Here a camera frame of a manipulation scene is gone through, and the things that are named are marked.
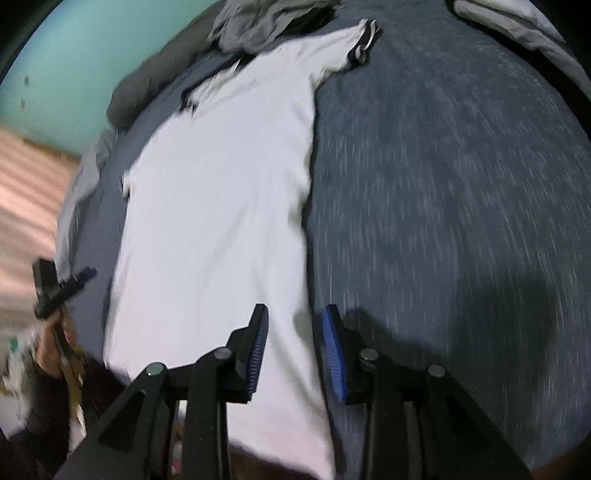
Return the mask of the person left hand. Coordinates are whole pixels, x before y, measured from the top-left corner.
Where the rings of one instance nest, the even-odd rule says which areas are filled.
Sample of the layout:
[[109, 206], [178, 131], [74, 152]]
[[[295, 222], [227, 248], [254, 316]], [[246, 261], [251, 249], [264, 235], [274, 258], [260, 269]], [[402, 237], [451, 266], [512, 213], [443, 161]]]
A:
[[77, 343], [74, 322], [68, 310], [53, 312], [43, 323], [39, 332], [35, 353], [35, 362], [40, 369], [53, 378], [61, 378], [61, 362], [55, 330], [61, 327], [69, 345]]

